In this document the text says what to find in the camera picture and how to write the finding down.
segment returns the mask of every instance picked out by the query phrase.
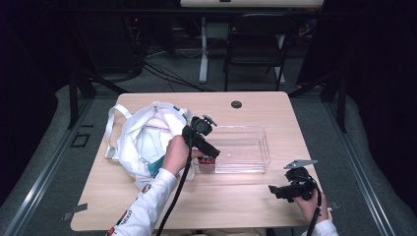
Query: hand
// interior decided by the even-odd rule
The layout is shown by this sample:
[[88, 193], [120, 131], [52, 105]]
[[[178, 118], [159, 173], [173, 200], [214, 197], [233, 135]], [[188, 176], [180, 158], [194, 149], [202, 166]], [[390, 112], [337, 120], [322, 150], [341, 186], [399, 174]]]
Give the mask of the hand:
[[[189, 148], [185, 144], [183, 137], [180, 135], [174, 136], [174, 138], [169, 141], [168, 147], [166, 147], [162, 168], [176, 176], [187, 163], [188, 151]], [[191, 156], [195, 158], [205, 155], [201, 151], [193, 149]]]
[[[301, 197], [293, 199], [301, 209], [301, 212], [303, 213], [304, 219], [307, 221], [307, 223], [310, 223], [313, 219], [314, 212], [317, 208], [318, 195], [319, 194], [317, 193], [317, 190], [314, 190], [312, 197], [308, 201], [303, 200]], [[328, 204], [326, 195], [322, 193], [322, 210], [320, 211], [320, 216], [316, 223], [320, 223], [325, 219], [328, 219]]]

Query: black grommet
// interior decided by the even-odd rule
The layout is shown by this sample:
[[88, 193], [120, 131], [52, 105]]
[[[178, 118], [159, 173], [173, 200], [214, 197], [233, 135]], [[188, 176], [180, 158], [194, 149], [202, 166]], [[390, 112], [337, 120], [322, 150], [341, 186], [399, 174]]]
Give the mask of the black grommet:
[[242, 102], [232, 101], [232, 107], [238, 109], [238, 108], [242, 107]]

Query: white tote bag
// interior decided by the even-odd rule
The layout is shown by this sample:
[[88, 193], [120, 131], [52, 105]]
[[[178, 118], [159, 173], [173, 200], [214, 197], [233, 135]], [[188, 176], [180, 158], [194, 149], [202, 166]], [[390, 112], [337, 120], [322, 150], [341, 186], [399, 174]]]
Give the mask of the white tote bag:
[[[116, 110], [126, 117], [126, 122], [117, 144], [112, 146], [110, 137]], [[136, 179], [135, 186], [142, 189], [162, 166], [168, 142], [182, 134], [192, 117], [188, 109], [179, 109], [168, 102], [153, 102], [133, 115], [123, 105], [116, 104], [108, 112], [106, 157], [118, 161]], [[193, 178], [194, 169], [190, 168], [187, 180]]]

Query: table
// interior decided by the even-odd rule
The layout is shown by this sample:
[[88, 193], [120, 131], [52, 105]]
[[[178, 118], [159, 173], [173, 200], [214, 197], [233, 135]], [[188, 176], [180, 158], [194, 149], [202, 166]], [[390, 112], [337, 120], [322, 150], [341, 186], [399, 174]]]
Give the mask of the table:
[[[324, 0], [230, 0], [221, 2], [220, 0], [181, 0], [181, 7], [185, 8], [321, 8]], [[200, 66], [199, 82], [207, 82], [209, 59], [207, 52], [207, 23], [206, 18], [202, 18], [202, 64]], [[276, 75], [280, 68], [274, 68]]]
[[[241, 108], [231, 106], [235, 100], [242, 102]], [[165, 229], [305, 225], [298, 206], [284, 199], [278, 200], [268, 189], [268, 185], [279, 187], [289, 184], [284, 176], [285, 164], [294, 159], [310, 159], [286, 93], [125, 93], [119, 96], [117, 103], [134, 113], [154, 101], [188, 108], [199, 117], [208, 114], [222, 126], [263, 126], [270, 152], [270, 164], [265, 174], [197, 174], [193, 181], [186, 182]], [[116, 141], [124, 121], [123, 115], [117, 113], [110, 142]], [[79, 201], [79, 205], [88, 204], [88, 209], [75, 213], [71, 222], [73, 230], [107, 230], [117, 222], [139, 192], [123, 167], [104, 157], [106, 148], [103, 138]], [[318, 181], [314, 166], [306, 168]]]

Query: transparent tray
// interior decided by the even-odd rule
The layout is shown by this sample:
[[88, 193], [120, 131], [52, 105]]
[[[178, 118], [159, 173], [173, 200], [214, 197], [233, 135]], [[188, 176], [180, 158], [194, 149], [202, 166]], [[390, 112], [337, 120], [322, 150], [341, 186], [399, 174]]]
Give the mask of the transparent tray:
[[266, 173], [270, 163], [267, 135], [261, 126], [219, 126], [205, 137], [220, 150], [217, 158], [193, 159], [196, 173]]

